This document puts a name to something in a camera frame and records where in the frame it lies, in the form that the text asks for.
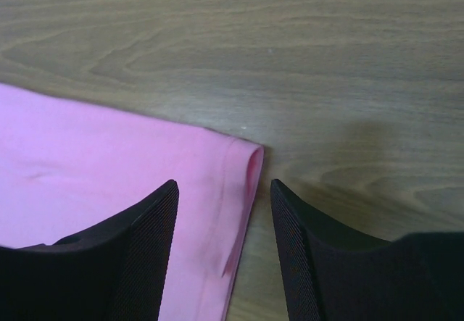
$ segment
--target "pink towel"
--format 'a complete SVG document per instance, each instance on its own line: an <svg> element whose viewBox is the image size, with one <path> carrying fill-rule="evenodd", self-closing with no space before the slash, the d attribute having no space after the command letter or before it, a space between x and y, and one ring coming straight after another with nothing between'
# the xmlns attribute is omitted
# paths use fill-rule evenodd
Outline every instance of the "pink towel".
<svg viewBox="0 0 464 321"><path fill-rule="evenodd" d="M52 244L166 180L180 200L161 321L225 319L263 149L0 84L0 245Z"/></svg>

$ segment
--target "cloth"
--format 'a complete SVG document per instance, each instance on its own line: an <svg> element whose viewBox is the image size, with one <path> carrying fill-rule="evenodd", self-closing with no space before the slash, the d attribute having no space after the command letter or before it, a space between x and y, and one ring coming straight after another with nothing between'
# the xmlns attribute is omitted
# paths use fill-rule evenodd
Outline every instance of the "cloth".
<svg viewBox="0 0 464 321"><path fill-rule="evenodd" d="M58 239L180 188L160 321L225 319L263 148L0 84L0 245Z"/></svg>

